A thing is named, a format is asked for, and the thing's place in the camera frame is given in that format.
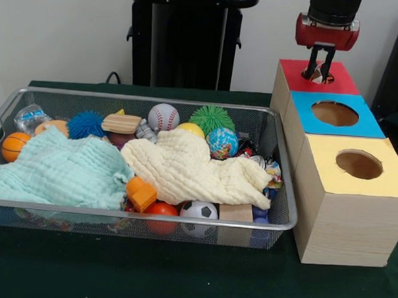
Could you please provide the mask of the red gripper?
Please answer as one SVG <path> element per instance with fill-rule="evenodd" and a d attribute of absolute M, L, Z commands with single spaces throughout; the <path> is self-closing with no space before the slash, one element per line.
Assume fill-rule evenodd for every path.
<path fill-rule="evenodd" d="M 353 20 L 347 26 L 331 26 L 316 22 L 307 13 L 300 13 L 296 20 L 295 38 L 300 46 L 334 46 L 339 51 L 349 51 L 356 43 L 360 31 L 360 22 Z M 312 48 L 308 66 L 303 76 L 312 76 L 317 68 L 318 48 Z M 322 64 L 322 81 L 327 81 L 331 63 L 335 56 L 334 49 L 328 49 Z"/>

